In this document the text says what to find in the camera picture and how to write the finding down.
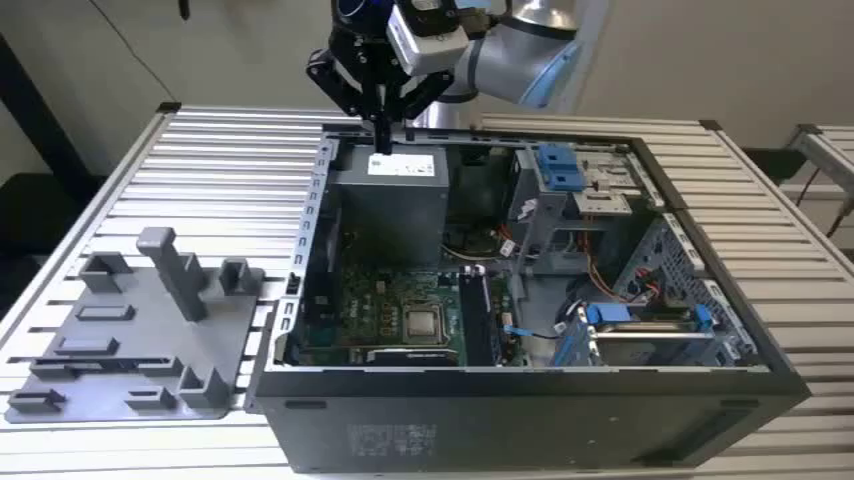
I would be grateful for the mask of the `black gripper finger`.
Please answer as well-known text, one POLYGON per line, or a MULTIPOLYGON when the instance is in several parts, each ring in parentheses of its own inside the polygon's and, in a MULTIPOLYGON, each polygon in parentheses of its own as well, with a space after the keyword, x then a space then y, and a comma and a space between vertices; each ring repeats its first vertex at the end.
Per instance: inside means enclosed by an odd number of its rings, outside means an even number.
POLYGON ((385 152, 385 116, 381 90, 369 58, 357 59, 355 87, 341 74, 330 49, 315 50, 309 58, 306 73, 339 109, 351 117, 359 116, 373 126, 377 153, 385 152))
POLYGON ((383 152, 393 152, 393 126, 405 120, 414 120, 429 105, 441 97, 454 83, 451 72, 434 72, 406 94, 405 84, 411 80, 407 75, 391 78, 385 85, 383 94, 383 152))

